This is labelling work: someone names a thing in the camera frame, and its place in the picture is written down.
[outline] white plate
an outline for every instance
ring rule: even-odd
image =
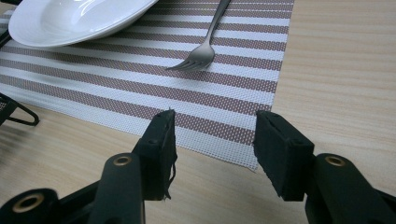
[[[17,42],[59,47],[111,35],[141,17],[158,0],[23,0],[9,21]]]

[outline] striped placemat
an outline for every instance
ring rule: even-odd
[[[67,47],[11,40],[0,49],[0,91],[139,135],[173,108],[179,146],[256,169],[255,111],[273,104],[293,0],[232,0],[212,41],[214,62],[165,71],[204,41],[218,2],[160,0],[125,30]],[[0,18],[3,30],[11,14]]]

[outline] fork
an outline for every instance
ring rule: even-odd
[[[230,0],[220,0],[215,16],[213,17],[207,31],[204,43],[194,49],[184,62],[173,67],[165,68],[165,70],[196,71],[201,68],[208,67],[213,62],[215,51],[210,47],[210,39],[212,38],[213,31],[219,23],[219,19],[229,3]]]

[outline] table surface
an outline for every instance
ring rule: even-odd
[[[350,159],[396,195],[396,2],[295,0],[272,111],[316,145]],[[28,189],[62,198],[99,179],[110,156],[138,136],[28,105],[41,122],[0,127],[0,204]],[[14,116],[23,116],[16,111]],[[262,168],[178,148],[172,200],[146,202],[147,223],[307,223]]]

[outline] black plastic part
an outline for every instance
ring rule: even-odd
[[[3,205],[2,224],[56,224],[60,223],[59,201],[52,189],[28,190]]]
[[[60,200],[62,223],[87,223],[99,181]]]
[[[145,223],[144,208],[139,157],[121,153],[108,159],[88,223]]]
[[[382,200],[389,206],[389,208],[396,214],[396,197],[382,192],[381,190],[376,190],[376,192],[381,196]]]
[[[154,116],[133,153],[140,156],[144,199],[171,198],[168,190],[176,174],[177,160],[174,110]]]
[[[306,184],[306,194],[305,213],[309,224],[331,224],[332,216],[311,174]]]
[[[318,155],[313,177],[332,216],[332,223],[396,223],[392,210],[346,158]]]
[[[284,201],[302,201],[314,144],[278,114],[259,110],[254,154]]]

